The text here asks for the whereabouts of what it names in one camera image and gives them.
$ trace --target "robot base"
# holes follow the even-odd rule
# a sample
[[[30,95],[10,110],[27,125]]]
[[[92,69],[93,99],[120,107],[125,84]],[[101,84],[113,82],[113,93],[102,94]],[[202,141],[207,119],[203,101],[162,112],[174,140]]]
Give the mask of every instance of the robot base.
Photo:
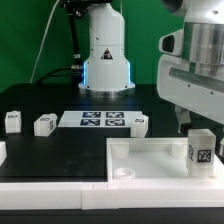
[[[107,98],[114,99],[122,96],[129,96],[135,93],[135,84],[131,84],[127,89],[120,91],[97,91],[86,88],[86,86],[79,84],[80,94],[96,97],[96,98]]]

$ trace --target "small white block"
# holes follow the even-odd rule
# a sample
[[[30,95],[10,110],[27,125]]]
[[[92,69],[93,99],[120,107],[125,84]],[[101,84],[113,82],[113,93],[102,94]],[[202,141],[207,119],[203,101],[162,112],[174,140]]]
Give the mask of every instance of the small white block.
[[[43,114],[34,122],[34,135],[48,137],[57,127],[56,114]]]
[[[5,131],[7,134],[21,132],[21,112],[8,112],[5,117]]]
[[[7,157],[5,142],[0,142],[0,166]]]
[[[149,118],[145,115],[136,117],[131,124],[131,138],[144,138],[148,131]]]
[[[129,142],[116,140],[111,144],[111,156],[114,159],[126,159],[129,156]]]
[[[216,136],[208,129],[190,130],[187,169],[192,177],[212,177]]]
[[[174,143],[172,145],[172,156],[176,159],[185,159],[187,157],[187,145]]]

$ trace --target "black cable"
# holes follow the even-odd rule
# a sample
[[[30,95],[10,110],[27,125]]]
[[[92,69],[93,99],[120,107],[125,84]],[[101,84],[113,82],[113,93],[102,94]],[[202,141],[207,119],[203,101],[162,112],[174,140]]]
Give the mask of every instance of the black cable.
[[[74,76],[73,75],[51,75],[49,77],[46,77],[45,79],[58,78],[58,77],[71,77],[71,78],[73,78]]]
[[[46,75],[44,75],[42,78],[38,79],[36,81],[36,84],[40,84],[42,83],[45,79],[47,78],[50,78],[50,77],[58,77],[59,75],[57,76],[54,76],[55,73],[58,73],[58,72],[61,72],[61,71],[71,71],[72,69],[70,67],[65,67],[65,68],[58,68],[58,69],[55,69],[51,72],[48,72]]]

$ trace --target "white plastic base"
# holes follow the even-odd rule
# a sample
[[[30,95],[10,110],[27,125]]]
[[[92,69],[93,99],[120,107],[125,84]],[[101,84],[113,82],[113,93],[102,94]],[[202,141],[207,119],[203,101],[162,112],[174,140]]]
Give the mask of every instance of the white plastic base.
[[[115,159],[121,141],[129,154]],[[172,156],[173,144],[188,139],[108,139],[107,183],[1,183],[0,209],[224,207],[219,159],[212,178],[189,178],[186,160]]]

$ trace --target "white cube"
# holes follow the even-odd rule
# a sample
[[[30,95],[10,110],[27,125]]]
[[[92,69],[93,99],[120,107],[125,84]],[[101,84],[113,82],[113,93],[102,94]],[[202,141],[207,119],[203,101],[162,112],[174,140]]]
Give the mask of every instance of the white cube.
[[[187,169],[192,177],[212,177],[216,136],[208,129],[188,133]]]
[[[12,111],[6,113],[5,117],[5,131],[7,134],[21,132],[21,112]]]
[[[131,137],[144,138],[148,131],[149,118],[145,115],[136,117],[131,124]]]
[[[0,142],[0,166],[7,157],[5,142]]]
[[[56,114],[43,114],[34,122],[34,135],[48,137],[57,127]]]

